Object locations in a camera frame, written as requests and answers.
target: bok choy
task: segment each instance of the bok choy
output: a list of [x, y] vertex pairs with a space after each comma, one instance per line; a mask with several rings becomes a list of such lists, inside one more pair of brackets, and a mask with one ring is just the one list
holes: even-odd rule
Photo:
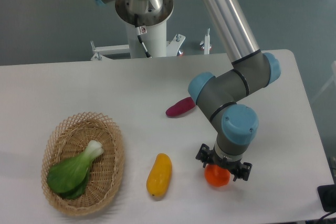
[[79, 197], [85, 192], [92, 162], [102, 153], [101, 143], [91, 140], [82, 153], [50, 168], [47, 176], [48, 186], [63, 198]]

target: green leaf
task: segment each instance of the green leaf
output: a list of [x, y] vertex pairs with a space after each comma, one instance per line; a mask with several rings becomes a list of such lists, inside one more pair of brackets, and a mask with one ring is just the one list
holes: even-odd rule
[[79, 196], [83, 195], [85, 193], [86, 186], [88, 185], [90, 178], [90, 171], [86, 173], [86, 176], [84, 180], [73, 190], [67, 191], [66, 193], [59, 194], [63, 199], [76, 199]]

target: metal arm tube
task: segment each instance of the metal arm tube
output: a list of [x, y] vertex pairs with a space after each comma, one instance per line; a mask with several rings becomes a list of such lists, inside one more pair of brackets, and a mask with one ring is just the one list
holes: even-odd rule
[[259, 50], [237, 0], [203, 0], [203, 2], [231, 62]]

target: gray floor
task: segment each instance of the gray floor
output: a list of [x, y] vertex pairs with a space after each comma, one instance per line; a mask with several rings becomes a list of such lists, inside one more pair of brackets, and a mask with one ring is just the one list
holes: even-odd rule
[[[294, 52], [311, 99], [330, 78], [336, 60], [336, 0], [239, 0], [261, 49]], [[213, 53], [224, 52], [201, 0], [174, 0], [167, 38], [187, 37], [186, 54], [211, 28]], [[96, 46], [126, 44], [113, 4], [93, 0], [0, 0], [0, 65], [84, 61]], [[336, 88], [312, 105], [327, 156], [336, 156]]]

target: plastic vegetable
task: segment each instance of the plastic vegetable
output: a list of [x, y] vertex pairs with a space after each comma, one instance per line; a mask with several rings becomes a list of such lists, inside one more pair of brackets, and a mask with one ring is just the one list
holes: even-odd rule
[[91, 140], [82, 153], [65, 159], [50, 168], [47, 176], [48, 186], [57, 194], [67, 193], [69, 196], [78, 190], [82, 190], [80, 188], [85, 184], [86, 180], [88, 181], [93, 160], [102, 153], [101, 143]]
[[225, 186], [230, 181], [230, 172], [218, 165], [207, 165], [204, 170], [206, 181], [215, 187]]
[[193, 99], [191, 97], [187, 97], [182, 99], [181, 101], [177, 102], [173, 106], [171, 106], [166, 111], [166, 115], [170, 118], [174, 118], [176, 116], [182, 115], [189, 110], [196, 107], [196, 104], [194, 103]]
[[153, 197], [163, 197], [168, 190], [171, 177], [172, 162], [170, 158], [164, 153], [158, 154], [147, 179], [147, 191]]

